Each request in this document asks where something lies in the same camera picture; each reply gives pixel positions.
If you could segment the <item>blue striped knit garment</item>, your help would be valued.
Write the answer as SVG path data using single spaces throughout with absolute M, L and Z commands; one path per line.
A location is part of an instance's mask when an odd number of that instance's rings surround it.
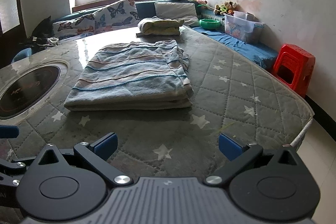
M 85 66 L 64 106 L 71 111 L 190 107 L 189 56 L 176 40 L 111 44 Z

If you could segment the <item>round black induction cooktop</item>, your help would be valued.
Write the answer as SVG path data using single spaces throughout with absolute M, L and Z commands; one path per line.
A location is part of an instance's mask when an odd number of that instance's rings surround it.
M 1 95 L 1 119 L 10 119 L 39 102 L 58 82 L 56 65 L 36 68 L 15 80 Z

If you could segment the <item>grey quilted star table cover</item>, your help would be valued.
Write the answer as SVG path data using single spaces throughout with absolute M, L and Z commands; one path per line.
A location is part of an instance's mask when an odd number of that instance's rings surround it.
M 188 27 L 136 34 L 1 69 L 1 223 L 312 223 L 307 102 Z

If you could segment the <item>dark wooden door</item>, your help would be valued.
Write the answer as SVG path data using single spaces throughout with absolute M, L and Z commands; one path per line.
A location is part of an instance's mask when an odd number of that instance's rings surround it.
M 9 65 L 26 41 L 21 0 L 1 0 L 1 67 Z

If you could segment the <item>red plastic box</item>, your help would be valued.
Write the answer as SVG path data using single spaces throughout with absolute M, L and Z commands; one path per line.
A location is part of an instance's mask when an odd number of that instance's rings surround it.
M 284 44 L 272 75 L 301 97 L 305 97 L 315 66 L 315 56 L 295 44 Z

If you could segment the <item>black bag on sofa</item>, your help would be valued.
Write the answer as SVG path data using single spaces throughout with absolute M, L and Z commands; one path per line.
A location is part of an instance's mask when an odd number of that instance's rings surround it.
M 59 44 L 58 38 L 54 37 L 51 16 L 43 19 L 33 30 L 31 36 L 21 43 L 20 49 L 30 48 L 32 53 L 37 53 Z

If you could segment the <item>long butterfly print cushion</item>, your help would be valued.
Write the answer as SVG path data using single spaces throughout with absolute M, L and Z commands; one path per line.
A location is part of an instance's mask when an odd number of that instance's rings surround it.
M 95 17 L 93 14 L 82 15 L 71 20 L 63 20 L 52 24 L 53 36 L 59 40 L 81 34 L 94 34 Z

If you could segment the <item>clear plastic storage box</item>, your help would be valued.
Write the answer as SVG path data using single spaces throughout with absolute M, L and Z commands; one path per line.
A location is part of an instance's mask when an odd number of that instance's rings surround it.
M 225 33 L 249 44 L 259 42 L 263 28 L 263 22 L 250 21 L 228 14 L 224 17 Z

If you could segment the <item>green plastic bowl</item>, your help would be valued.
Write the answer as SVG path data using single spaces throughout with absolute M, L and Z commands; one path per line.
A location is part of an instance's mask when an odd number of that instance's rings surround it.
M 221 26 L 221 23 L 216 19 L 201 19 L 199 24 L 205 30 L 217 30 Z

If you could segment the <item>folded yellow floral blanket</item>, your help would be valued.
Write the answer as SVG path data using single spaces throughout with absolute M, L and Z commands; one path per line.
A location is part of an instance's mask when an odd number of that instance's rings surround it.
M 179 28 L 184 22 L 183 19 L 160 19 L 156 16 L 144 18 L 138 23 L 139 32 L 136 36 L 179 36 Z

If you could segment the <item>upright butterfly print pillow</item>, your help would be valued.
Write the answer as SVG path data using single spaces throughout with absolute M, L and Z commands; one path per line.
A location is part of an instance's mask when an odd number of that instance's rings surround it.
M 93 13 L 94 33 L 136 27 L 140 21 L 135 0 L 120 0 Z

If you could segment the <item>colourful plush toy pile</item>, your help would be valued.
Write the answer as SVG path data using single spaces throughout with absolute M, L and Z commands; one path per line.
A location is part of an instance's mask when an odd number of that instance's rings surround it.
M 222 5 L 215 5 L 214 8 L 214 14 L 215 15 L 234 15 L 234 12 L 237 8 L 237 3 L 236 2 L 232 2 L 232 1 L 228 1 L 228 2 L 224 2 Z

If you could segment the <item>blue sofa bench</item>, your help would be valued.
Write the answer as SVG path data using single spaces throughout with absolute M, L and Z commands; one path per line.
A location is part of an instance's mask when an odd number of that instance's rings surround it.
M 138 37 L 179 36 L 182 27 L 208 36 L 269 70 L 278 53 L 259 41 L 263 23 L 253 15 L 209 16 L 206 4 L 196 1 L 118 0 L 106 6 L 43 19 L 30 37 L 19 44 L 18 61 L 34 53 L 95 34 L 137 27 Z

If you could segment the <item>grey plain pillow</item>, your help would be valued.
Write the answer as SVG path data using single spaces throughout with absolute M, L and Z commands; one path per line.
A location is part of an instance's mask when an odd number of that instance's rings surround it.
M 198 27 L 199 19 L 193 3 L 155 2 L 155 13 L 160 19 L 184 20 L 184 25 Z

